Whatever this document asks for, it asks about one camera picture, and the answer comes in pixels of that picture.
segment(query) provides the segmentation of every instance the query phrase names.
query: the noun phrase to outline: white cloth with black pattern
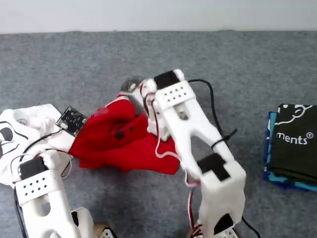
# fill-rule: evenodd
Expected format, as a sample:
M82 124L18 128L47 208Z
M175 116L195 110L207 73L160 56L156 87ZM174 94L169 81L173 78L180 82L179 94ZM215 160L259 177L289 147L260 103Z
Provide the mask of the white cloth with black pattern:
M14 187L14 179L19 165L19 158L28 145L44 135L59 131L55 122L60 112L52 105L45 104L22 109L7 109L0 115L0 183ZM35 155L45 148L56 148L68 152L74 137L65 131L53 135L33 146L27 153Z

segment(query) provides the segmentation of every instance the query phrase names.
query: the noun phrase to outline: gray carpet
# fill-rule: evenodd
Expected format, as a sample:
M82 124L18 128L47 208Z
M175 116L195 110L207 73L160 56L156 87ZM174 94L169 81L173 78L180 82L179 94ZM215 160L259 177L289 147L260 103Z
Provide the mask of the gray carpet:
M247 172L245 217L264 238L312 238L315 193L283 190L262 180L268 111L280 103L317 103L317 32L135 32L0 36L0 111L53 103L90 115L112 100L131 75L180 68L214 87L215 107L236 160ZM211 117L209 91L193 85ZM196 142L194 154L206 147ZM75 163L64 180L71 208L88 208L120 238L182 238L188 230L183 173L113 169ZM21 237L12 189L0 186L0 237ZM195 210L200 203L194 197ZM240 223L245 238L255 238Z

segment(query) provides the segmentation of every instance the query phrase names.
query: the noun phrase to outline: black circuit board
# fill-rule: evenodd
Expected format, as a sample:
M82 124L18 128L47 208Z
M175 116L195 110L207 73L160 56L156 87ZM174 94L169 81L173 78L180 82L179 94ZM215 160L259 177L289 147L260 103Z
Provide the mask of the black circuit board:
M56 125L73 136L77 136L87 121L87 117L69 106L56 122Z

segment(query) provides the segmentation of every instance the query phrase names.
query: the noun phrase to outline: red fabric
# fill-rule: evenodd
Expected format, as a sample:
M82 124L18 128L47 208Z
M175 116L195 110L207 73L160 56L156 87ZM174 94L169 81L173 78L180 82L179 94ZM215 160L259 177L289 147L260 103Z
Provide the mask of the red fabric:
M179 167L178 159L155 155L158 139L147 132L147 126L146 115L136 117L131 102L117 98L88 119L69 153L80 159L82 168L95 169L106 165L118 167L124 172L138 169L175 174ZM118 131L122 131L121 136L116 136ZM175 153L172 138L160 142L158 153L165 151Z

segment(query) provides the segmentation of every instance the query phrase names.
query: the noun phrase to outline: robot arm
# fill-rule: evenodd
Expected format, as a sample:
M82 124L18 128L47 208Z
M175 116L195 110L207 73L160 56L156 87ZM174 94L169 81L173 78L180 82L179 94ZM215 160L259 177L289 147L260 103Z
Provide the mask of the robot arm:
M246 173L224 141L213 147L214 154L196 162L191 152L191 136L199 137L209 146L222 137L205 116L182 71L177 69L146 80L141 94L148 108L148 131L157 134L158 123L163 140L170 134L182 169L200 181L199 222L204 238L212 238L240 222Z
M95 238L89 211L71 211L61 180L65 163L55 150L42 152L19 165L15 184L18 202L23 211L30 238ZM46 214L43 205L48 203Z

